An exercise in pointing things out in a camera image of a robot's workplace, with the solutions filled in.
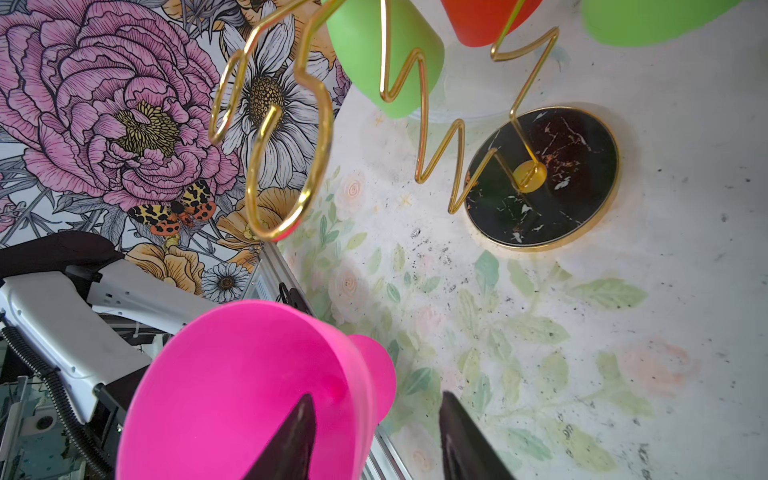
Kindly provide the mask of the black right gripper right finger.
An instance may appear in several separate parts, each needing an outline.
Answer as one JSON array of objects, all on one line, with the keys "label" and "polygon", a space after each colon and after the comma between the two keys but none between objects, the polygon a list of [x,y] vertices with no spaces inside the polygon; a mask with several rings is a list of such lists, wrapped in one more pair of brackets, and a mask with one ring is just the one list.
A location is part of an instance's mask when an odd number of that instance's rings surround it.
[{"label": "black right gripper right finger", "polygon": [[515,480],[459,399],[442,393],[439,428],[446,480]]}]

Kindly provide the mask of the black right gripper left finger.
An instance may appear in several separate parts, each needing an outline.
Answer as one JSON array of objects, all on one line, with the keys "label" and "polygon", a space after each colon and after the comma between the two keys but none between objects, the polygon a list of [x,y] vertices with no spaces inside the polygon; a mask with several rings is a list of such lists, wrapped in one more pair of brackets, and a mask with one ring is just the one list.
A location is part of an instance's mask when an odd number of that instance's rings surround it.
[{"label": "black right gripper left finger", "polygon": [[310,394],[304,394],[266,444],[244,479],[307,480],[316,432],[314,401]]}]

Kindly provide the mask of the pink wine glass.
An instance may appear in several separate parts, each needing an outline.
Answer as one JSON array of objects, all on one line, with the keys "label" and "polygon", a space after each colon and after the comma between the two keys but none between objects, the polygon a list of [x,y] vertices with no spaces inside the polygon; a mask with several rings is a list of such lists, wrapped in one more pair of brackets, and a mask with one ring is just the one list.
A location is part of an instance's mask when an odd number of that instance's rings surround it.
[{"label": "pink wine glass", "polygon": [[255,317],[265,301],[217,307],[153,360],[127,412],[120,479],[241,479],[272,437],[258,425]]}]

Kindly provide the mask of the green wine glass back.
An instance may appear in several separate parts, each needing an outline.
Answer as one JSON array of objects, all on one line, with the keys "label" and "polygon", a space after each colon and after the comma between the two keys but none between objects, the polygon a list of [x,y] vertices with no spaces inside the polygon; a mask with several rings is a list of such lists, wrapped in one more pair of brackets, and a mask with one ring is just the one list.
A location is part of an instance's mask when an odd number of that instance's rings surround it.
[{"label": "green wine glass back", "polygon": [[681,37],[717,19],[739,0],[584,0],[582,22],[595,41],[642,47]]}]

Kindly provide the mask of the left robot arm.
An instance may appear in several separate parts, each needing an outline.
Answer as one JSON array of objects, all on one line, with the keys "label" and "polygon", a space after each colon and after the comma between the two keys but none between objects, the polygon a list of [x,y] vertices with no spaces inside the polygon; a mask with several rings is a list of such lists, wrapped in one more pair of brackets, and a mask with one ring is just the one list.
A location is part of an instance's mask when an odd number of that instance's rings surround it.
[{"label": "left robot arm", "polygon": [[82,423],[96,409],[95,387],[150,363],[105,315],[175,335],[215,306],[150,276],[98,234],[56,233],[1,251],[1,312],[58,369]]}]

